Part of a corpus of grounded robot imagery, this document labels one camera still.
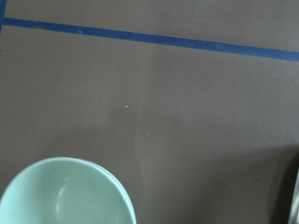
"bowl rim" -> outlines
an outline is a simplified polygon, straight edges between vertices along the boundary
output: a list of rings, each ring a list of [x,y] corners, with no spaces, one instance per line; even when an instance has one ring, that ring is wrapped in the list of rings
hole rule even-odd
[[[133,204],[130,200],[130,197],[128,195],[128,193],[126,192],[125,188],[123,187],[123,185],[120,183],[120,181],[112,174],[110,173],[108,170],[106,170],[105,168],[103,168],[102,166],[88,161],[88,160],[83,160],[83,159],[78,159],[78,158],[72,158],[72,157],[52,157],[52,158],[48,158],[48,159],[43,159],[40,161],[37,161],[29,166],[27,166],[26,168],[24,168],[21,172],[19,172],[14,178],[13,180],[8,184],[8,186],[6,187],[6,189],[4,190],[1,199],[0,199],[0,207],[2,204],[2,200],[5,196],[5,194],[7,193],[7,190],[10,188],[10,186],[13,184],[13,182],[22,174],[29,172],[32,169],[35,169],[38,166],[44,165],[46,163],[51,163],[51,162],[57,162],[57,161],[65,161],[65,162],[74,162],[74,163],[78,163],[84,166],[87,166],[89,168],[92,168],[94,170],[96,170],[97,172],[101,173],[102,175],[104,175],[106,177],[106,179],[108,181],[110,181],[114,187],[118,190],[119,194],[121,195],[123,201],[126,204],[126,207],[130,213],[130,218],[131,218],[131,222],[132,224],[136,224],[136,217],[135,217],[135,211],[134,211],[134,207]]]

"blue tape line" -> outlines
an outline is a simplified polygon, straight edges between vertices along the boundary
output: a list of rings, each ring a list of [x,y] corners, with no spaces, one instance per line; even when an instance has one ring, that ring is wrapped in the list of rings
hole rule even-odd
[[[212,50],[212,51],[219,51],[219,52],[233,53],[233,54],[240,54],[240,55],[259,56],[259,57],[283,59],[289,61],[299,61],[299,52],[296,51],[258,48],[258,47],[250,47],[250,46],[235,45],[235,44],[228,44],[228,43],[220,43],[220,42],[200,41],[200,40],[192,40],[192,39],[169,37],[169,36],[141,34],[141,33],[126,32],[126,31],[100,29],[100,28],[92,28],[92,27],[81,27],[81,26],[21,20],[21,19],[13,19],[13,18],[4,18],[3,25],[25,27],[25,28],[41,28],[45,30],[72,33],[72,34],[100,36],[100,37],[108,37],[108,38],[121,39],[121,40],[155,43],[155,44],[170,45],[170,46],[177,46],[177,47],[184,47],[184,48]]]
[[[0,34],[1,34],[2,24],[3,24],[3,20],[4,20],[6,3],[7,3],[7,0],[0,0]]]

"mint green bowl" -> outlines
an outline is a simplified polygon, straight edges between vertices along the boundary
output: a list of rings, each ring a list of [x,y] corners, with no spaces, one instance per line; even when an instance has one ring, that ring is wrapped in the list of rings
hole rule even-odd
[[[136,224],[131,200],[103,167],[57,157],[20,172],[0,201],[0,224]]]

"bowl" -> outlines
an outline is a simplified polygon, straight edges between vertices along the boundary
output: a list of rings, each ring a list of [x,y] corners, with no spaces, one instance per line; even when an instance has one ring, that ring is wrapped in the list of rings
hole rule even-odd
[[[32,164],[0,200],[0,224],[136,224],[122,184],[103,167],[57,157]]]

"blue tape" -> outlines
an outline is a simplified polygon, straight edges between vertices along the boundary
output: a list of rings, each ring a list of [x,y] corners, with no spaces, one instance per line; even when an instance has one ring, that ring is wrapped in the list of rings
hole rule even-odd
[[[3,24],[3,20],[4,20],[6,3],[7,3],[7,0],[0,0],[0,34],[1,34],[2,24]]]
[[[110,30],[110,29],[100,29],[92,27],[81,27],[57,23],[48,23],[40,21],[30,21],[21,20],[13,18],[4,18],[3,25],[17,26],[25,28],[40,28],[51,31],[81,34],[81,35],[91,35],[100,36],[121,40],[138,41],[146,43],[155,43],[162,45],[170,45],[184,48],[193,48],[201,50],[212,50],[225,53],[233,53],[240,55],[249,56],[259,56],[267,58],[275,58],[289,61],[299,61],[299,52],[269,49],[269,48],[258,48],[250,47],[236,44],[220,43],[220,42],[210,42],[210,41],[200,41],[185,38],[169,37],[169,36],[159,36],[151,34],[141,34],[126,31]]]

